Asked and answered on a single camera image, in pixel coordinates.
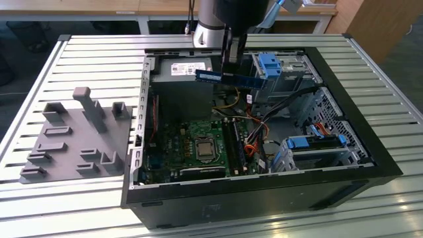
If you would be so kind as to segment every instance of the black cable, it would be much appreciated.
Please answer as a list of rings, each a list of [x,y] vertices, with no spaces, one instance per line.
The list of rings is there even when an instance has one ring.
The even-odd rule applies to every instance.
[[[276,144],[277,146],[280,146],[280,143],[278,143],[277,141],[274,141],[274,140],[269,140],[269,143],[273,143],[273,144]]]
[[[266,122],[266,120],[274,116],[277,114],[277,112],[285,108],[292,102],[293,100],[300,97],[302,94],[306,93],[313,93],[320,89],[320,85],[318,86],[313,86],[313,87],[308,87],[308,88],[302,88],[300,90],[297,90],[294,93],[292,93],[288,97],[285,97],[278,103],[276,103],[270,109],[268,110],[268,112],[264,114],[264,116],[261,117],[261,120],[258,122],[258,126],[256,127],[256,129],[250,132],[250,135],[248,136],[248,142],[253,141],[254,138],[257,137],[257,133],[260,132],[262,123]]]
[[[264,162],[264,169],[262,167],[258,165],[258,173],[260,174],[265,174],[266,170],[268,170],[268,165],[266,165],[266,157],[265,157],[265,152],[264,152],[264,148],[262,148],[262,130],[260,130],[258,132],[258,138],[257,138],[257,149],[258,149],[258,157],[260,160]]]
[[[193,6],[196,4],[196,0],[189,0],[189,6],[188,6],[188,34],[192,32],[193,27]]]

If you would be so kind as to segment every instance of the blue latch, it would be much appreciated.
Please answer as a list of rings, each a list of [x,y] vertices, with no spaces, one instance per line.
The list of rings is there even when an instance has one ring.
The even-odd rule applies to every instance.
[[[316,136],[318,136],[322,139],[324,135],[320,134],[320,132],[317,131],[314,125],[310,125],[309,127],[310,127],[312,132],[316,134]]]
[[[285,140],[285,143],[288,145],[288,149],[292,149],[293,148],[293,142],[290,139]]]
[[[278,78],[281,74],[281,67],[274,54],[258,54],[258,63],[265,78]]]
[[[292,137],[289,140],[292,140],[294,148],[309,147],[305,137]]]
[[[342,146],[346,145],[346,138],[344,135],[337,135],[337,139],[338,139],[338,142],[341,143]]]

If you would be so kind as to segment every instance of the white table leg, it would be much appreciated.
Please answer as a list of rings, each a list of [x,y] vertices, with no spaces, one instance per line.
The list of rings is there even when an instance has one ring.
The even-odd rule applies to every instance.
[[[149,20],[148,16],[138,16],[137,17],[141,35],[149,35],[148,20]]]

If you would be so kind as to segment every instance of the slotted metal table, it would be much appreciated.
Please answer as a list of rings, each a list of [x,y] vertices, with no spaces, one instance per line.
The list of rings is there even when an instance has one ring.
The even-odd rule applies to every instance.
[[[86,86],[101,106],[123,101],[135,114],[143,49],[193,46],[184,35],[71,36],[57,41],[0,144],[0,237],[421,236],[421,114],[353,39],[341,35],[250,35],[246,47],[262,45],[317,47],[404,172],[400,178],[332,209],[156,231],[142,226],[130,210],[118,207],[122,176],[19,184],[18,173],[41,130],[45,103],[59,101],[66,108],[79,107],[71,101],[71,90]]]

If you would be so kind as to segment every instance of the yellow wire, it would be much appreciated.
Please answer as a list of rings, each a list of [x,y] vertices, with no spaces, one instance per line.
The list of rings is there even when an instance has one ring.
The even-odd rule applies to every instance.
[[[237,88],[234,87],[234,90],[236,90],[236,100],[234,100],[234,102],[230,104],[230,105],[225,105],[225,106],[216,106],[216,107],[210,107],[210,108],[216,108],[216,109],[225,109],[225,108],[230,108],[230,107],[233,107],[236,104],[237,104],[237,102],[238,102],[238,91],[237,91]]]

